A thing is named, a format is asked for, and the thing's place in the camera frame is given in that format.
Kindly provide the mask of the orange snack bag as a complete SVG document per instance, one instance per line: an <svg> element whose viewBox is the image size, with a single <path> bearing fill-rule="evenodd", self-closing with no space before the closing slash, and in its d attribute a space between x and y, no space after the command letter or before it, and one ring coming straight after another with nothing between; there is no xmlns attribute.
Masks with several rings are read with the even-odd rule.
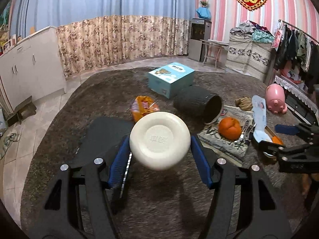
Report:
<svg viewBox="0 0 319 239"><path fill-rule="evenodd" d="M138 122L144 116L159 112L160 108L157 103L148 96L138 96L131 105L131 113L134 122Z"/></svg>

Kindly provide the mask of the small wooden stool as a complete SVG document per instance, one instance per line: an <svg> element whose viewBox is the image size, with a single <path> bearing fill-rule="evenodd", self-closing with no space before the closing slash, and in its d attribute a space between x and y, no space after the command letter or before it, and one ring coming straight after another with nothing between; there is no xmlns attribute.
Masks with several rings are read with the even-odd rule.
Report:
<svg viewBox="0 0 319 239"><path fill-rule="evenodd" d="M29 96L18 106L16 106L14 112L9 114L7 117L7 124L9 127L13 126L15 123L21 124L22 121L30 116L36 114L37 107L32 101L32 96Z"/></svg>

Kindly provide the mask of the patterned covered storage box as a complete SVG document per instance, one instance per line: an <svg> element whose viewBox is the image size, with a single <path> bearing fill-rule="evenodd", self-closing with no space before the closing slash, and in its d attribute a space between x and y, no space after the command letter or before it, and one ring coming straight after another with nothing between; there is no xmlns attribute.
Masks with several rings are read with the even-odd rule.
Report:
<svg viewBox="0 0 319 239"><path fill-rule="evenodd" d="M270 62L271 44L255 42L252 36L230 34L225 66L264 81Z"/></svg>

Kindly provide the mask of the clothes rack with garments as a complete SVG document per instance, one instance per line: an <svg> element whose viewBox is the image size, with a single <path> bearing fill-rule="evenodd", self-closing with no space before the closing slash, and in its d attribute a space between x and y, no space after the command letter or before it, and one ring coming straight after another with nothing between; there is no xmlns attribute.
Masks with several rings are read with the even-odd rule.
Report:
<svg viewBox="0 0 319 239"><path fill-rule="evenodd" d="M307 96L318 87L318 40L284 20L275 28L266 83L273 82L275 75Z"/></svg>

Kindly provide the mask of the small orange peel piece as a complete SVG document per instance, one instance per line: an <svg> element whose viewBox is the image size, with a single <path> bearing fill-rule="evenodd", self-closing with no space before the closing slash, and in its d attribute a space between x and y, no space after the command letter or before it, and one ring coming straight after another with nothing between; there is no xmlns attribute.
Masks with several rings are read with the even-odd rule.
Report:
<svg viewBox="0 0 319 239"><path fill-rule="evenodd" d="M274 144L284 145L283 141L282 141L278 136L273 136L273 137L271 138L271 141L272 141Z"/></svg>

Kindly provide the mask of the blue floral curtain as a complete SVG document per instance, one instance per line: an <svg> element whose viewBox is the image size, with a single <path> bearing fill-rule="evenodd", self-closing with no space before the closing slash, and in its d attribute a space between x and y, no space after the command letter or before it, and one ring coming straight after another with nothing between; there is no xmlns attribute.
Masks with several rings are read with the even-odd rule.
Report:
<svg viewBox="0 0 319 239"><path fill-rule="evenodd" d="M186 55L195 0L15 0L13 35L56 28L66 76L158 56Z"/></svg>

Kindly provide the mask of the brown paper ball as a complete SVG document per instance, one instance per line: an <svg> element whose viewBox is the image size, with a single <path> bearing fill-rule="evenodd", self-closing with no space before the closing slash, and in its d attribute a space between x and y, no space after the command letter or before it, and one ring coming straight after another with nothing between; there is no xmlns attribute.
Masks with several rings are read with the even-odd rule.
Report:
<svg viewBox="0 0 319 239"><path fill-rule="evenodd" d="M252 110L252 99L244 96L235 100L236 107L239 107L243 111Z"/></svg>

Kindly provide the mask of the pink pig mug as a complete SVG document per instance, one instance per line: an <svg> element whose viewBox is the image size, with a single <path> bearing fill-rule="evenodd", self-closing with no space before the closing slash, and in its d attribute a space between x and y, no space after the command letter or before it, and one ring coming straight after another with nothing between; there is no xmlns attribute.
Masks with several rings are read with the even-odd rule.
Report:
<svg viewBox="0 0 319 239"><path fill-rule="evenodd" d="M273 114L285 114L288 110L284 89L279 84L271 84L266 88L267 109Z"/></svg>

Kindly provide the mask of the white cabinet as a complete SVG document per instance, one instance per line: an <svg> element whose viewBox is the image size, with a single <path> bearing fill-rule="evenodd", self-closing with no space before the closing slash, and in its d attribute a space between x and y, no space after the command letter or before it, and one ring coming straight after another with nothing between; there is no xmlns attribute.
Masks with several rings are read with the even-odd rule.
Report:
<svg viewBox="0 0 319 239"><path fill-rule="evenodd" d="M66 92L56 28L45 27L1 55L1 95L8 114L31 98Z"/></svg>

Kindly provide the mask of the small metal side table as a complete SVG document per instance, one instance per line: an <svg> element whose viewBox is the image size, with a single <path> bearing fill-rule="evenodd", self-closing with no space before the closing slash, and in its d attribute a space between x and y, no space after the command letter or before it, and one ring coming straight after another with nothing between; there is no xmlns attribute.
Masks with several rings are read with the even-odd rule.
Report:
<svg viewBox="0 0 319 239"><path fill-rule="evenodd" d="M222 50L226 50L229 46L228 42L221 42L218 40L208 39L203 40L201 39L202 45L204 47L204 60L202 64L208 62L208 60L213 61L215 68L217 68L217 64L220 59L220 55Z"/></svg>

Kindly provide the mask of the whole orange fruit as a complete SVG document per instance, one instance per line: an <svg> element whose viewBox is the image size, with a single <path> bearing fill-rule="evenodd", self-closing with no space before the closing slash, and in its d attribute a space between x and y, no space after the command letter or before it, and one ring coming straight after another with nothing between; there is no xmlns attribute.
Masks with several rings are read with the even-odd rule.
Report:
<svg viewBox="0 0 319 239"><path fill-rule="evenodd" d="M242 128L237 119L225 117L220 121L218 131L224 138L235 141L240 137Z"/></svg>

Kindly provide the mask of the black cylindrical bin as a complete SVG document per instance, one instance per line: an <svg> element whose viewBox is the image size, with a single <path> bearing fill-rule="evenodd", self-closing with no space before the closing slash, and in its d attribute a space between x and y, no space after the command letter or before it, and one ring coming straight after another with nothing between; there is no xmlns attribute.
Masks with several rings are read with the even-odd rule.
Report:
<svg viewBox="0 0 319 239"><path fill-rule="evenodd" d="M216 93L192 85L182 89L174 97L174 108L210 124L220 116L223 100Z"/></svg>

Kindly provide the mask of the blue bag with plant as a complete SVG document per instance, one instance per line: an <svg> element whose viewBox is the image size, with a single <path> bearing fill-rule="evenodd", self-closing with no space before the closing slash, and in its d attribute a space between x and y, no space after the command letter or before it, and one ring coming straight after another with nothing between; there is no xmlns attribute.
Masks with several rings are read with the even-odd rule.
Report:
<svg viewBox="0 0 319 239"><path fill-rule="evenodd" d="M208 1L200 1L200 7L196 9L196 14L200 19L211 20L211 12L209 10Z"/></svg>

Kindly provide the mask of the water dispenser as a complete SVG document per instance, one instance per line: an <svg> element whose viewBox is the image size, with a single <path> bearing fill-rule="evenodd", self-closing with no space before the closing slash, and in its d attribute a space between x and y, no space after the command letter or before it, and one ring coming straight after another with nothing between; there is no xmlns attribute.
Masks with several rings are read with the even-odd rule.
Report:
<svg viewBox="0 0 319 239"><path fill-rule="evenodd" d="M211 21L193 18L191 20L190 39L188 46L188 57L197 62L204 61L206 49L204 40L210 39Z"/></svg>

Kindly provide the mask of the tan phone case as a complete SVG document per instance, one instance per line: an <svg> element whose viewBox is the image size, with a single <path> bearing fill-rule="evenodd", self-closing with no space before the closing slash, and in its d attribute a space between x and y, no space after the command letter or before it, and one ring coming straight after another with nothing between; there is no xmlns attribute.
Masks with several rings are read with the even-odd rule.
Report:
<svg viewBox="0 0 319 239"><path fill-rule="evenodd" d="M269 136L270 141L273 136L276 136L275 133L268 126L265 127L264 131Z"/></svg>

